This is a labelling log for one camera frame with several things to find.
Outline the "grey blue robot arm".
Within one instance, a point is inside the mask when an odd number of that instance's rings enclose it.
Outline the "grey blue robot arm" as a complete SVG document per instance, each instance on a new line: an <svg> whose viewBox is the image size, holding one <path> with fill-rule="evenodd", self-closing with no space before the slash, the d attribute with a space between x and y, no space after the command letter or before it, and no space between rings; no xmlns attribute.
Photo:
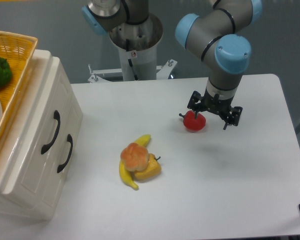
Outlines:
<svg viewBox="0 0 300 240"><path fill-rule="evenodd" d="M204 94L194 91L187 108L193 119L201 112L219 116L225 126L237 126L243 109L231 103L251 57L251 45L237 33L262 14L260 0L217 0L206 17L185 15L175 38L200 59L210 74ZM163 36L161 21L146 0L91 0L82 14L97 35L109 35L119 52L125 81L157 77L157 45Z"/></svg>

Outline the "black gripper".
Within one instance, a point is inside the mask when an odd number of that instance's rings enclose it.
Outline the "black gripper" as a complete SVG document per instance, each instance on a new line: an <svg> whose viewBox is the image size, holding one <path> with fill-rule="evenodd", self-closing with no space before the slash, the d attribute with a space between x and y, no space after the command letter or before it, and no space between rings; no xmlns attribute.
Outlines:
<svg viewBox="0 0 300 240"><path fill-rule="evenodd" d="M194 91L189 99L187 108L194 112L196 119L199 112L210 112L219 116L224 121L223 130L228 126L238 126L243 108L241 106L232 107L234 97L222 99L218 93L209 93L205 90L204 95Z"/></svg>

